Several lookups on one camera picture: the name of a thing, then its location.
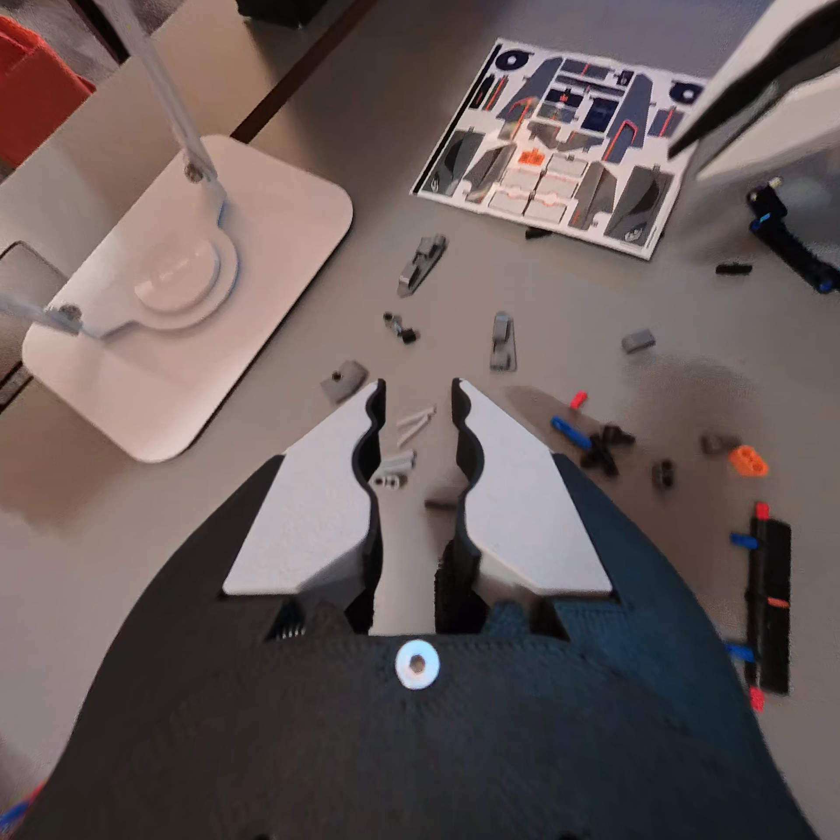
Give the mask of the red plastic bin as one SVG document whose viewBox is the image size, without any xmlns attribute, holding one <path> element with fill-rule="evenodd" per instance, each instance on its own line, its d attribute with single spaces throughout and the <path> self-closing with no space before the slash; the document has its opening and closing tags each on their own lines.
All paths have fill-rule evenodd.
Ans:
<svg viewBox="0 0 840 840">
<path fill-rule="evenodd" d="M 1 16 L 1 159 L 17 169 L 97 91 L 36 32 Z"/>
</svg>

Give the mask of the blue lego pin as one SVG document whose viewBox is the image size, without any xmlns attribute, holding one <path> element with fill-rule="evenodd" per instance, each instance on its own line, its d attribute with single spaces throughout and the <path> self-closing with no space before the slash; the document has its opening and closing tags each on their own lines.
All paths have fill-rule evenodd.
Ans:
<svg viewBox="0 0 840 840">
<path fill-rule="evenodd" d="M 593 444 L 590 437 L 560 416 L 552 416 L 551 427 L 580 450 L 592 450 Z"/>
</svg>

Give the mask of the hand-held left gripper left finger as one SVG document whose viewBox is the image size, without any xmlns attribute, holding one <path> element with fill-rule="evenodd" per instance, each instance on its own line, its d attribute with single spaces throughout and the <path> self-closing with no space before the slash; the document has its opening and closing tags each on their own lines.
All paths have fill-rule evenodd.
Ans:
<svg viewBox="0 0 840 840">
<path fill-rule="evenodd" d="M 357 634 L 373 624 L 382 576 L 378 501 L 386 384 L 377 379 L 280 455 L 223 583 L 226 596 L 280 595 L 338 607 Z"/>
</svg>

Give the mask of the lego sticker sheet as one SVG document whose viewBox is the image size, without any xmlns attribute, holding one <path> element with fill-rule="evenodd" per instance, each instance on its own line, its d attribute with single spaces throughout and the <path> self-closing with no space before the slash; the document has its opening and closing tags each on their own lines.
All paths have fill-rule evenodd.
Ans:
<svg viewBox="0 0 840 840">
<path fill-rule="evenodd" d="M 498 38 L 412 194 L 651 260 L 708 80 Z"/>
</svg>

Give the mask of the black lego gear rack assembly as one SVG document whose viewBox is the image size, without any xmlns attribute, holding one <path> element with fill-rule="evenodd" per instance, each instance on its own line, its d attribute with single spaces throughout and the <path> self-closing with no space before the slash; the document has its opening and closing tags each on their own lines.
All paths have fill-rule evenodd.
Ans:
<svg viewBox="0 0 840 840">
<path fill-rule="evenodd" d="M 779 196 L 782 183 L 775 176 L 747 194 L 747 204 L 753 213 L 749 229 L 815 292 L 820 295 L 838 292 L 839 269 L 820 259 L 787 227 L 788 208 Z"/>
</svg>

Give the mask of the grey curved lego piece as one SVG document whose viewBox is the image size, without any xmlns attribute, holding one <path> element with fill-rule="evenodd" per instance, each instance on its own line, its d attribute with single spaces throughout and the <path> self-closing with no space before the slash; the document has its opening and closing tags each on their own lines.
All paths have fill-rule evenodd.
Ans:
<svg viewBox="0 0 840 840">
<path fill-rule="evenodd" d="M 362 388 L 368 376 L 369 372 L 360 362 L 346 360 L 322 380 L 320 386 L 329 402 L 339 406 Z"/>
</svg>

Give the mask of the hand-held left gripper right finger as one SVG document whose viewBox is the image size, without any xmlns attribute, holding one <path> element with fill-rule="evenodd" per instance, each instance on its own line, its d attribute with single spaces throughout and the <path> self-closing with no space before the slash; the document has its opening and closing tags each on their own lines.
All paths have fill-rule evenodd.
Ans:
<svg viewBox="0 0 840 840">
<path fill-rule="evenodd" d="M 467 379 L 451 408 L 467 486 L 435 574 L 436 633 L 568 634 L 555 603 L 603 601 L 613 584 L 553 451 Z"/>
</svg>

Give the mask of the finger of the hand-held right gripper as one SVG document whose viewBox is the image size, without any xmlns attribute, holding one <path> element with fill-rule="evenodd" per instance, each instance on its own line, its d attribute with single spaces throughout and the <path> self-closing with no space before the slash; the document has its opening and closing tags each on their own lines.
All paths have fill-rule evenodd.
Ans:
<svg viewBox="0 0 840 840">
<path fill-rule="evenodd" d="M 774 83 L 710 132 L 702 144 L 698 182 L 720 185 L 769 174 L 838 147 L 839 70 L 805 80 L 772 101 L 779 87 Z"/>
<path fill-rule="evenodd" d="M 669 142 L 674 159 L 755 103 L 774 83 L 772 101 L 838 69 L 839 2 L 772 2 L 708 83 L 696 110 Z"/>
</svg>

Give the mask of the black lego beam assembly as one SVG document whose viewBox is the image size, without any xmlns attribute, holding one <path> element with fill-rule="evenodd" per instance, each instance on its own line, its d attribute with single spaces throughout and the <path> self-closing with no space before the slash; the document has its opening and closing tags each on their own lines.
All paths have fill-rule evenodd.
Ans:
<svg viewBox="0 0 840 840">
<path fill-rule="evenodd" d="M 757 501 L 748 532 L 732 532 L 730 542 L 749 555 L 745 638 L 726 642 L 742 666 L 751 709 L 763 713 L 767 696 L 791 690 L 791 526 Z"/>
</svg>

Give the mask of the orange lego connector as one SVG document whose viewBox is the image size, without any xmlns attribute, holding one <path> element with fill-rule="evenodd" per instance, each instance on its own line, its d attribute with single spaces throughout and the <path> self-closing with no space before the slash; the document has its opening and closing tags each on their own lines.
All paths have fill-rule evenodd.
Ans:
<svg viewBox="0 0 840 840">
<path fill-rule="evenodd" d="M 728 461 L 743 477 L 763 478 L 770 473 L 768 463 L 751 446 L 741 444 L 728 453 Z"/>
</svg>

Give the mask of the dark grey lego wedge panel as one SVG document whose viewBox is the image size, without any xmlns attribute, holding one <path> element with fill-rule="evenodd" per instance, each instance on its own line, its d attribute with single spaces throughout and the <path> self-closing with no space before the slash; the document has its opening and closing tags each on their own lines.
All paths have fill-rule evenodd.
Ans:
<svg viewBox="0 0 840 840">
<path fill-rule="evenodd" d="M 421 239 L 413 257 L 400 273 L 396 292 L 399 298 L 408 298 L 415 293 L 430 271 L 436 267 L 447 246 L 448 238 L 443 234 Z"/>
<path fill-rule="evenodd" d="M 515 325 L 512 316 L 504 311 L 497 312 L 493 319 L 489 367 L 495 372 L 518 369 Z"/>
</svg>

